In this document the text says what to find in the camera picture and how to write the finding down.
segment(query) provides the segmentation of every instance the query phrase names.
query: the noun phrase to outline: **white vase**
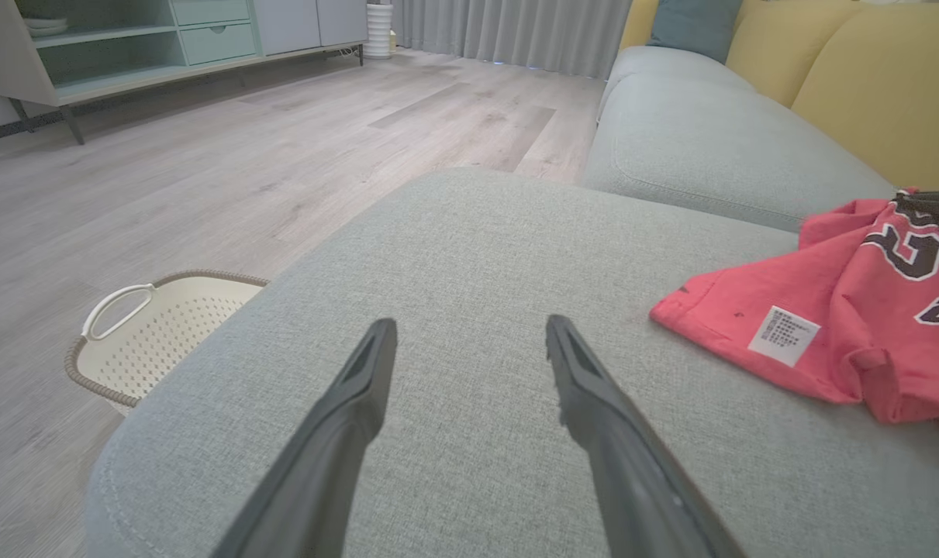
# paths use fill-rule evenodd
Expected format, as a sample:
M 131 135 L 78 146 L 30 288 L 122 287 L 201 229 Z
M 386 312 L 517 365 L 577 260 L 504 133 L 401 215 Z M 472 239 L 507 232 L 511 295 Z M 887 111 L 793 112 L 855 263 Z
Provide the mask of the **white vase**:
M 392 4 L 366 4 L 366 25 L 369 41 L 363 46 L 368 59 L 385 60 L 390 57 L 390 25 L 394 19 Z

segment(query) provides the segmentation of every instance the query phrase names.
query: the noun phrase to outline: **laminate flooring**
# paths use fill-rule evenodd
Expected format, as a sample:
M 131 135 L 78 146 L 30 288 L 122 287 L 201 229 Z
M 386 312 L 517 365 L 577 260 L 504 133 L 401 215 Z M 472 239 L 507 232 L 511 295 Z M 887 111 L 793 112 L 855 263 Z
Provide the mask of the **laminate flooring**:
M 401 184 L 479 166 L 574 184 L 603 82 L 401 50 L 266 64 L 0 139 L 0 556 L 84 554 L 122 417 L 62 371 L 111 290 L 273 277 Z

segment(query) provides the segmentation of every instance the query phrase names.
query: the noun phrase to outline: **cabinet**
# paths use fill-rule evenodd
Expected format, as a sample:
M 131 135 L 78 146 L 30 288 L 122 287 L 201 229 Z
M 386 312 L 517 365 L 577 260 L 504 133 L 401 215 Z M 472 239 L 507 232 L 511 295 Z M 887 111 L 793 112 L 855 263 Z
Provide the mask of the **cabinet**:
M 279 54 L 321 45 L 316 0 L 255 0 L 263 53 Z
M 32 36 L 26 17 L 66 19 Z M 22 100 L 71 106 L 279 57 L 359 46 L 361 0 L 0 0 L 0 95 L 29 128 Z

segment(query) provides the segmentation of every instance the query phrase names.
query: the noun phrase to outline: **laundry basket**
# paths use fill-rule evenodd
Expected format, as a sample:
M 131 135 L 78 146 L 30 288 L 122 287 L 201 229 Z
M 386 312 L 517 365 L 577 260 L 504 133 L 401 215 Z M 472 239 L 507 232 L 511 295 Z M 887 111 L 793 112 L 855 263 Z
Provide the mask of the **laundry basket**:
M 83 322 L 82 335 L 66 354 L 66 374 L 126 415 L 266 283 L 248 275 L 198 269 L 111 293 Z M 106 331 L 94 332 L 108 308 L 139 292 L 146 297 L 135 310 Z

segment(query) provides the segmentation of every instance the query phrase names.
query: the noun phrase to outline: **yellow sofa backrest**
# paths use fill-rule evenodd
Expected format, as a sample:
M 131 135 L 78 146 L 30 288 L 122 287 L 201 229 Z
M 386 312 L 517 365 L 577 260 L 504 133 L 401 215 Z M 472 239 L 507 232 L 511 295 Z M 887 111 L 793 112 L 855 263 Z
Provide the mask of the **yellow sofa backrest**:
M 792 110 L 895 186 L 939 190 L 939 4 L 871 6 L 849 19 Z
M 658 0 L 633 0 L 622 47 Z M 939 4 L 744 0 L 727 66 L 897 187 L 939 190 Z

